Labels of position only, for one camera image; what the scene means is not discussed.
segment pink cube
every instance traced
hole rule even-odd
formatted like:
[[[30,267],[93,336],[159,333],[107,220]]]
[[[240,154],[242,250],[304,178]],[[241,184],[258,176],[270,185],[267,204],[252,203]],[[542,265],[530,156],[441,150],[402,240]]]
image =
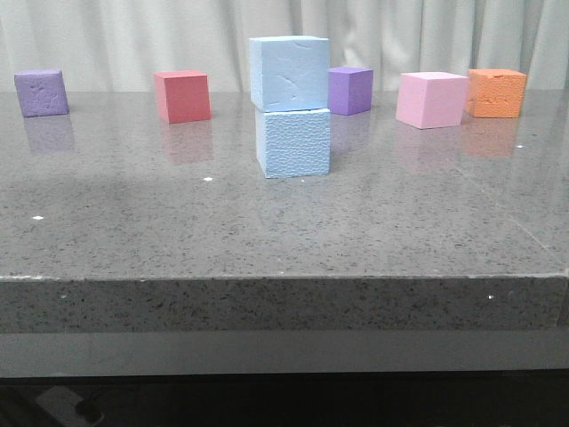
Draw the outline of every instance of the pink cube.
[[[456,74],[404,73],[396,119],[419,129],[458,126],[468,88],[468,78]]]

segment curtain fold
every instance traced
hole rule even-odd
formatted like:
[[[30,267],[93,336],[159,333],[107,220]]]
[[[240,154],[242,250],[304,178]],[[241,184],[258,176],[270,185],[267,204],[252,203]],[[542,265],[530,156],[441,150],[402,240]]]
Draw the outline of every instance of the curtain fold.
[[[567,0],[0,0],[0,90],[13,73],[62,68],[70,91],[152,91],[152,73],[194,68],[212,91],[247,91],[248,38],[331,42],[331,66],[400,73],[513,68],[562,89]]]

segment foam cube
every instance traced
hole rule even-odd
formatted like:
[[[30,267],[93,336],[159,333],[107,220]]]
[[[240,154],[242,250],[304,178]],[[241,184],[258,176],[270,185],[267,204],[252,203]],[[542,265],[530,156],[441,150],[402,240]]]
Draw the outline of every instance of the foam cube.
[[[351,116],[372,108],[373,70],[337,67],[328,70],[328,109]]]
[[[56,116],[69,112],[60,69],[29,69],[14,75],[24,117]]]
[[[264,112],[328,108],[327,38],[249,39],[251,100]]]
[[[396,119],[419,129],[458,126],[468,87],[469,80],[456,74],[404,73]]]
[[[158,115],[167,123],[212,118],[207,75],[200,71],[165,71],[154,74]]]
[[[519,117],[525,80],[513,69],[471,69],[465,109],[474,117]]]
[[[255,111],[257,158],[265,177],[285,178],[329,172],[329,109]]]

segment textured foam surface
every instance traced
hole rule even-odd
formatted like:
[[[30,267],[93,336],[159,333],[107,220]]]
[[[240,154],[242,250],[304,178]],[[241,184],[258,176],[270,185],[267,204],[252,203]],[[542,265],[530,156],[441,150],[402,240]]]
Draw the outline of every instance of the textured foam surface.
[[[251,100],[261,111],[328,107],[327,38],[313,36],[249,39]]]
[[[24,117],[55,116],[69,112],[60,69],[30,69],[14,75]]]
[[[256,109],[257,158],[267,178],[330,171],[330,110],[264,113]]]
[[[519,117],[525,80],[513,69],[471,69],[465,109],[474,117]]]

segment stacked cubes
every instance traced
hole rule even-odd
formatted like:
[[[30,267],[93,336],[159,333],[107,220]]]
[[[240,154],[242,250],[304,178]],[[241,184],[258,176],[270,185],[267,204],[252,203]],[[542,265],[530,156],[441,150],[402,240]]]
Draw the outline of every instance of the stacked cubes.
[[[257,158],[267,178],[330,170],[328,39],[249,40]]]

